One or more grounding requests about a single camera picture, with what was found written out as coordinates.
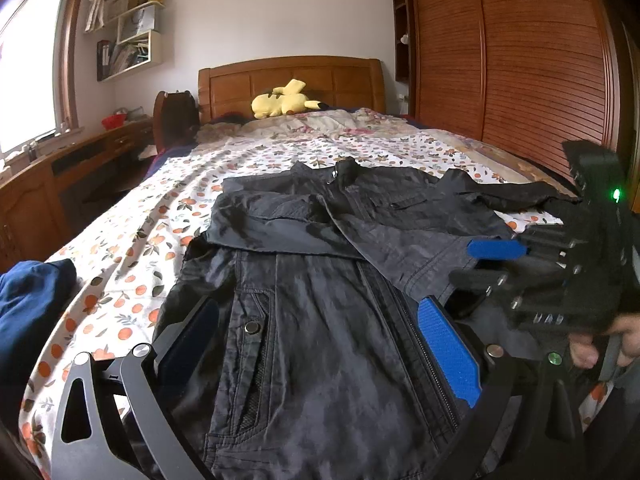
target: red bowl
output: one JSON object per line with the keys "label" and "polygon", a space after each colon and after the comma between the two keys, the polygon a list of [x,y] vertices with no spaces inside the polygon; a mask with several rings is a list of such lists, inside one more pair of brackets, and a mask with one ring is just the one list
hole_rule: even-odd
{"label": "red bowl", "polygon": [[126,114],[113,114],[109,117],[105,117],[101,122],[105,130],[113,130],[119,128],[124,124],[124,119],[127,118]]}

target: yellow stuffed animal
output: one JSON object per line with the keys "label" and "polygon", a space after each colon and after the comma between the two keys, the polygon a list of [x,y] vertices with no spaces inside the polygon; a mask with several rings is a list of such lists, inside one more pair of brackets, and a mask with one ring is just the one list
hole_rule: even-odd
{"label": "yellow stuffed animal", "polygon": [[256,119],[265,117],[277,117],[289,113],[299,114],[306,108],[319,110],[320,101],[309,101],[302,94],[306,83],[292,79],[287,86],[279,86],[273,89],[271,94],[258,95],[251,103]]}

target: human hand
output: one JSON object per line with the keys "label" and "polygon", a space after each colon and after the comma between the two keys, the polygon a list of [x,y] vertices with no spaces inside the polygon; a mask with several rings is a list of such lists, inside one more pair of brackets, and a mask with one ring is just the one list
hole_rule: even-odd
{"label": "human hand", "polygon": [[[622,348],[618,366],[628,366],[640,356],[640,314],[621,314],[613,321],[605,334],[622,334]],[[590,369],[598,362],[598,350],[593,345],[593,335],[569,334],[571,358],[578,368]]]}

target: blue gripper pad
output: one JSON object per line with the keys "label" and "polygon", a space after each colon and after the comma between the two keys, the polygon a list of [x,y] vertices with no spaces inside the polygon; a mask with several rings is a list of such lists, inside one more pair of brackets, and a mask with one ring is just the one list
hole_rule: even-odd
{"label": "blue gripper pad", "polygon": [[418,305],[418,328],[453,394],[474,407],[481,393],[478,364],[431,298],[424,298]]}
{"label": "blue gripper pad", "polygon": [[517,240],[471,240],[466,253],[478,260],[517,260],[527,247]]}

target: bedsheet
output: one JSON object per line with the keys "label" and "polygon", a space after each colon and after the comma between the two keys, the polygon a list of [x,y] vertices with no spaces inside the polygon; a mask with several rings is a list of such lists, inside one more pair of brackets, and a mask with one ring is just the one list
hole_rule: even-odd
{"label": "bedsheet", "polygon": [[[20,410],[22,436],[46,479],[57,406],[73,357],[89,351],[95,359],[114,358],[151,341],[185,248],[206,229],[224,178],[279,172],[297,161],[320,168],[353,156],[364,166],[411,166],[434,175],[460,168],[482,183],[531,180],[522,168],[486,157],[478,163],[475,147],[447,132],[417,130],[366,108],[245,126],[211,124],[197,140],[188,156],[170,158],[50,258],[73,260],[78,290],[43,348]],[[500,215],[516,231],[530,222],[557,221],[539,211]],[[128,408],[123,397],[116,403],[121,414]]]}

